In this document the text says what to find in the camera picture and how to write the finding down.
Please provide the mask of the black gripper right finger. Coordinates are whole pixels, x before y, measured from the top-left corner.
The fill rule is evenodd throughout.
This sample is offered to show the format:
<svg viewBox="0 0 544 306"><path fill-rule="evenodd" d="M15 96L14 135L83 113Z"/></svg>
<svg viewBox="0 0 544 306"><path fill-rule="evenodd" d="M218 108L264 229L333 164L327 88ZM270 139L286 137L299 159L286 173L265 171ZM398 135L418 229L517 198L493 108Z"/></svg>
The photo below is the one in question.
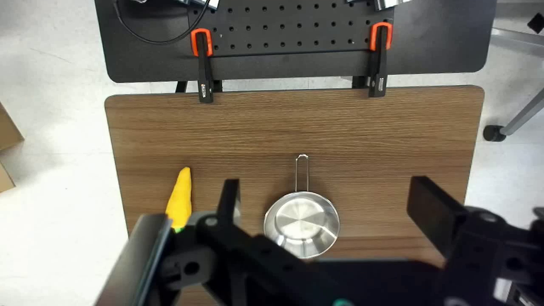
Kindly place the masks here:
<svg viewBox="0 0 544 306"><path fill-rule="evenodd" d="M515 227L491 210L459 203L429 176L412 178L406 212L446 258L429 297L432 306L502 306L495 297L498 278L542 306L541 220L531 229Z"/></svg>

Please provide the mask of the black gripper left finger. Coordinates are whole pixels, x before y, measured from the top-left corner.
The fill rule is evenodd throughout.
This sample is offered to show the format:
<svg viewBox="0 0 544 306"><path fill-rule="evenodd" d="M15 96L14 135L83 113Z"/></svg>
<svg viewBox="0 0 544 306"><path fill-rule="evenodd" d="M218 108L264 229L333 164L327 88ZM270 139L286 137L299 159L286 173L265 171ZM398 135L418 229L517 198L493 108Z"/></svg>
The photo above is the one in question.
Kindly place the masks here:
<svg viewBox="0 0 544 306"><path fill-rule="evenodd" d="M213 271L204 287L225 306L294 306L291 270L294 256L264 234L252 236L235 224L240 180L223 183L214 214L197 222L197 239L213 254Z"/></svg>

